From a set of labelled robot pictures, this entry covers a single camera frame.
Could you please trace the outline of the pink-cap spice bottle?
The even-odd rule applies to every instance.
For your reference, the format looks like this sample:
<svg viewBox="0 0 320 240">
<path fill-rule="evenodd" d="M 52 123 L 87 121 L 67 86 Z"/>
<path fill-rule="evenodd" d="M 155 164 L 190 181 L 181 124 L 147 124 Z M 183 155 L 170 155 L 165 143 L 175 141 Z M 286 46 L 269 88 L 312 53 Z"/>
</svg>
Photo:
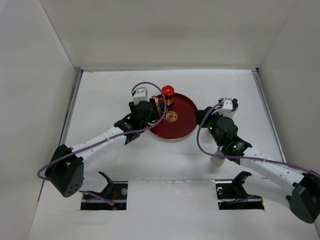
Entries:
<svg viewBox="0 0 320 240">
<path fill-rule="evenodd" d="M 153 98 L 153 100 L 154 100 L 154 102 L 155 102 L 155 106 L 156 106 L 157 112 L 160 113 L 160 109 L 159 109 L 159 98 L 158 98 L 156 95 L 152 96 L 152 98 Z"/>
</svg>

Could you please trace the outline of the red-lid chili sauce jar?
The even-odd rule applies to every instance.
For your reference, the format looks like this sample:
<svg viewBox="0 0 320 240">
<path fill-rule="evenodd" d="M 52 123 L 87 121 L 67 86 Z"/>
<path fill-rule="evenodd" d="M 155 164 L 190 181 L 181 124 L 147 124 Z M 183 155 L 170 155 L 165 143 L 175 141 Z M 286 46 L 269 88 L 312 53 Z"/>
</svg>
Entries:
<svg viewBox="0 0 320 240">
<path fill-rule="evenodd" d="M 164 94 L 166 104 L 168 106 L 171 106 L 175 95 L 175 89 L 171 85 L 165 85 L 161 90 Z"/>
</svg>

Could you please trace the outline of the silver-lid glass bottle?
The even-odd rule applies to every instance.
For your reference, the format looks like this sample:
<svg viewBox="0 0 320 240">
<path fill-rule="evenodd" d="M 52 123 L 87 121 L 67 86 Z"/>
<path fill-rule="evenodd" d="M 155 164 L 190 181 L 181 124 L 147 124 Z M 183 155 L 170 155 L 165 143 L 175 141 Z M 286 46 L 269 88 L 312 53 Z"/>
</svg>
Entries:
<svg viewBox="0 0 320 240">
<path fill-rule="evenodd" d="M 205 131 L 205 134 L 208 136 L 208 137 L 212 137 L 212 127 L 211 126 L 207 126 L 206 128 L 206 131 Z"/>
</svg>

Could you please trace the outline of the black-cap white sauce bottle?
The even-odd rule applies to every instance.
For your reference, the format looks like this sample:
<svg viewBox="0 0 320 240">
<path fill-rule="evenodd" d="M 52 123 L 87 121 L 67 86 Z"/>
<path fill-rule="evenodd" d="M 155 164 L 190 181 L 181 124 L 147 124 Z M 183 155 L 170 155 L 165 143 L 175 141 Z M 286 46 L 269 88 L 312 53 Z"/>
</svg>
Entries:
<svg viewBox="0 0 320 240">
<path fill-rule="evenodd" d="M 222 115 L 232 119 L 239 107 L 238 100 L 236 98 L 224 98 L 222 101 Z"/>
</svg>

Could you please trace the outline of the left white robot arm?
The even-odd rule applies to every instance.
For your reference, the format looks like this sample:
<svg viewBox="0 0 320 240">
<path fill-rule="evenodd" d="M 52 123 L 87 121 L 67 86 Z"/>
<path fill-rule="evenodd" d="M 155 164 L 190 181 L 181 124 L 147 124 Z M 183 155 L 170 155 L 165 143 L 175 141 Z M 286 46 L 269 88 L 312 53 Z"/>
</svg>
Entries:
<svg viewBox="0 0 320 240">
<path fill-rule="evenodd" d="M 106 154 L 120 148 L 140 137 L 149 123 L 160 119 L 155 98 L 129 103 L 131 113 L 117 121 L 101 135 L 82 144 L 68 147 L 59 146 L 50 161 L 44 167 L 45 178 L 68 198 L 79 191 L 85 180 L 85 167 Z"/>
</svg>

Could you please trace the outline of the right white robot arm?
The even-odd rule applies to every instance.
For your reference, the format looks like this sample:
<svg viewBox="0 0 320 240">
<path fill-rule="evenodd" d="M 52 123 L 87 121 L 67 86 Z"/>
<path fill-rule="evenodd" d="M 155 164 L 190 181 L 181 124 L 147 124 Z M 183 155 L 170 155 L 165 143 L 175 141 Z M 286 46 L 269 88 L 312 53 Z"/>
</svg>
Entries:
<svg viewBox="0 0 320 240">
<path fill-rule="evenodd" d="M 219 103 L 196 110 L 195 120 L 200 129 L 207 128 L 217 145 L 214 164 L 229 160 L 249 169 L 232 180 L 232 192 L 238 198 L 257 195 L 288 208 L 298 219 L 313 224 L 320 215 L 320 175 L 312 170 L 275 161 L 238 136 L 234 121 L 224 115 L 227 109 Z"/>
</svg>

